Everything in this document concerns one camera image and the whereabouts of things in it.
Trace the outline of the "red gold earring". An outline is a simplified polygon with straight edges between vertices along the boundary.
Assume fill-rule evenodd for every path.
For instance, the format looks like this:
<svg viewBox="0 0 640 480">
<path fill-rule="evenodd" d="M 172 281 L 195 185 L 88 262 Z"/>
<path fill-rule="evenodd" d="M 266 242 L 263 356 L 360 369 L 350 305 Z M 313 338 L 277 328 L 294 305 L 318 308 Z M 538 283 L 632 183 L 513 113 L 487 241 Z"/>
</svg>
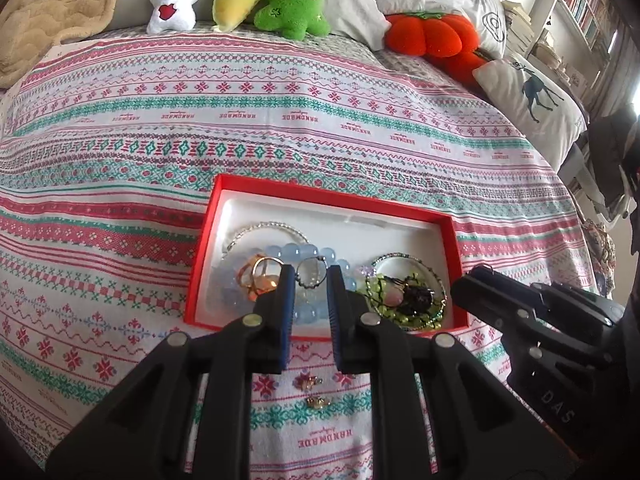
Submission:
<svg viewBox="0 0 640 480">
<path fill-rule="evenodd" d="M 322 384 L 323 379 L 313 374 L 299 374 L 295 377 L 293 386 L 299 391 L 311 391 Z"/>
</svg>

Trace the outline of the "gold ring brooch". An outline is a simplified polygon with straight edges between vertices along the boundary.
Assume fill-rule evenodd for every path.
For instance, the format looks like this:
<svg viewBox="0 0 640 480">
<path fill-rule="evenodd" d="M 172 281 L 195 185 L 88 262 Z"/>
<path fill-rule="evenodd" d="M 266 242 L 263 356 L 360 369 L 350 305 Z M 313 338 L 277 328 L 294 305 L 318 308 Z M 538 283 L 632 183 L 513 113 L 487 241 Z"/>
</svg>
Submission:
<svg viewBox="0 0 640 480">
<path fill-rule="evenodd" d="M 281 259 L 258 252 L 236 272 L 236 284 L 248 300 L 255 302 L 258 297 L 277 289 L 282 266 Z"/>
</svg>

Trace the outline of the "red jewelry box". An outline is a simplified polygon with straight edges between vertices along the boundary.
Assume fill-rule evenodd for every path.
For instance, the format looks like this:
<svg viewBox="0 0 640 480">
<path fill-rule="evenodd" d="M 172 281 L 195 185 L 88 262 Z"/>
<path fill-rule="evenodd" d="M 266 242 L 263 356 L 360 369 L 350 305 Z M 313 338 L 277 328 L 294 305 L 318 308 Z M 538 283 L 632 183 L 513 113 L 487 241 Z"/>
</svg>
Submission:
<svg viewBox="0 0 640 480">
<path fill-rule="evenodd" d="M 363 290 L 367 274 L 413 274 L 446 292 L 462 274 L 454 222 L 428 209 L 308 186 L 221 174 L 192 266 L 186 323 L 221 328 L 250 312 L 235 281 L 242 264 L 261 252 L 291 263 L 296 288 L 297 339 L 326 340 L 326 291 L 312 289 L 323 264 L 339 264 L 346 285 Z"/>
</svg>

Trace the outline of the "deer print pillow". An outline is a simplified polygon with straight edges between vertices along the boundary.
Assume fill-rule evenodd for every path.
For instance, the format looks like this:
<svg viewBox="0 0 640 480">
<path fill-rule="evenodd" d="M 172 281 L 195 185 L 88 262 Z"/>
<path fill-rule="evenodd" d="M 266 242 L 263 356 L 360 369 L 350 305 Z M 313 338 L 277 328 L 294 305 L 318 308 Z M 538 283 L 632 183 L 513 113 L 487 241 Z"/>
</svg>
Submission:
<svg viewBox="0 0 640 480">
<path fill-rule="evenodd" d="M 473 77 L 494 107 L 558 171 L 587 129 L 574 99 L 517 53 L 480 66 Z"/>
</svg>

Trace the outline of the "red pumpkin plush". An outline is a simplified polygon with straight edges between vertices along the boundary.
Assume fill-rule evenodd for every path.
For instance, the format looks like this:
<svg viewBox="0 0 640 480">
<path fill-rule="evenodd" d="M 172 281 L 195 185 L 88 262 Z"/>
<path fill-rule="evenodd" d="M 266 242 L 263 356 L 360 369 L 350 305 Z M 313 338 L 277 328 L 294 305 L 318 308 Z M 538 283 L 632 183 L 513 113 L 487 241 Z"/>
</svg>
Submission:
<svg viewBox="0 0 640 480">
<path fill-rule="evenodd" d="M 460 14 L 416 12 L 387 14 L 390 28 L 385 47 L 396 53 L 425 58 L 465 88 L 480 88 L 473 73 L 487 63 L 477 54 L 480 35 Z"/>
</svg>

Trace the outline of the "bookshelf with books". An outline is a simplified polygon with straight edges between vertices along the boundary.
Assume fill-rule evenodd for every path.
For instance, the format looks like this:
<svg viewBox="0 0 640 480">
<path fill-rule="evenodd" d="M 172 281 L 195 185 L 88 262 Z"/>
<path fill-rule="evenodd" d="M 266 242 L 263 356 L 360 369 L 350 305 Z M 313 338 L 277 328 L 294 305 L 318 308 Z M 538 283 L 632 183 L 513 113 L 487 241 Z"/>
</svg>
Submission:
<svg viewBox="0 0 640 480">
<path fill-rule="evenodd" d="M 506 4 L 510 49 L 567 84 L 585 101 L 603 77 L 614 50 L 617 13 L 610 0 L 533 0 Z"/>
</svg>

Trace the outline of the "patterned knit bedspread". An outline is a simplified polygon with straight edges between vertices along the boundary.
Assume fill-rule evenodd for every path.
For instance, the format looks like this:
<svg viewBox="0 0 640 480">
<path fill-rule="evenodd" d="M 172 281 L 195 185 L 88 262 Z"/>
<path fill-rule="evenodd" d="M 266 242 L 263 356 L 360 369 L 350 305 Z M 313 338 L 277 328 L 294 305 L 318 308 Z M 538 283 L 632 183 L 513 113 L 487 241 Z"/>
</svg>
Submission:
<svg viewBox="0 0 640 480">
<path fill-rule="evenodd" d="M 108 32 L 1 102 L 1 419 L 37 466 L 183 329 L 220 174 L 438 210 L 465 268 L 594 285 L 554 170 L 430 64 L 340 36 Z"/>
</svg>

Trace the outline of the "green tree plush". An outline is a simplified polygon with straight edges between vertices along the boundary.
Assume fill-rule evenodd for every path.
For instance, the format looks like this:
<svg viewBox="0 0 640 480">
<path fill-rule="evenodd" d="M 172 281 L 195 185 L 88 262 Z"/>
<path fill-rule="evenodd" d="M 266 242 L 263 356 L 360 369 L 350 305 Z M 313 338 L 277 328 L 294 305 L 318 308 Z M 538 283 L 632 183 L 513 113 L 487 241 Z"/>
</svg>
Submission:
<svg viewBox="0 0 640 480">
<path fill-rule="evenodd" d="M 325 37 L 331 26 L 323 6 L 324 0 L 267 0 L 256 12 L 254 26 L 291 40 L 303 40 L 307 35 Z"/>
</svg>

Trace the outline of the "beige fleece blanket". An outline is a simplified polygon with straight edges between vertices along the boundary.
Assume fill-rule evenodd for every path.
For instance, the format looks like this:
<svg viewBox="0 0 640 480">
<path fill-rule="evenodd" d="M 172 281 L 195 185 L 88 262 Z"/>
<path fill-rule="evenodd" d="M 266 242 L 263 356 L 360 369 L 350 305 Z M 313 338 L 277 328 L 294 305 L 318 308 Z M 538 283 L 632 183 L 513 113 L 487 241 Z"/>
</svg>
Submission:
<svg viewBox="0 0 640 480">
<path fill-rule="evenodd" d="M 54 46 L 111 23 L 117 0 L 9 0 L 1 11 L 1 88 L 12 87 Z"/>
</svg>

